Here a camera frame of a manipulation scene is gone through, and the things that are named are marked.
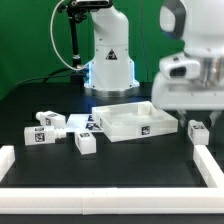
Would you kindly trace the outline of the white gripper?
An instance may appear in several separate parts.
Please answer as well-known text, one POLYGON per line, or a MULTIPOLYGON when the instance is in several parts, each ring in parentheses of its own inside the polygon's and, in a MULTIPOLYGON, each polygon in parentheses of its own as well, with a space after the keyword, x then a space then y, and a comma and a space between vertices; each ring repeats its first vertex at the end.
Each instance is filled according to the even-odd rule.
MULTIPOLYGON (((218 86, 204 88, 190 80, 169 80, 158 73, 153 82, 151 101, 157 108, 177 110, 180 125, 184 128, 187 123, 185 110, 224 110, 224 81, 218 86)), ((221 111, 211 112, 211 127, 221 114, 221 111)))

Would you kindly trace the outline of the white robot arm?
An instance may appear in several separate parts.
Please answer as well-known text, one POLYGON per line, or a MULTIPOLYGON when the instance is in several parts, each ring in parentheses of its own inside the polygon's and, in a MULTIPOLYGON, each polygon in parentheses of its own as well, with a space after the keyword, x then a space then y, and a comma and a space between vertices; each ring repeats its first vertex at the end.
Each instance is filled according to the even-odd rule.
MULTIPOLYGON (((138 85, 129 58, 126 16, 112 0, 70 0, 79 21, 89 12, 95 53, 89 62, 87 89, 108 94, 138 85)), ((165 0, 161 30, 184 41, 180 53, 162 58, 152 86, 152 103, 165 110, 224 111, 224 0, 165 0)))

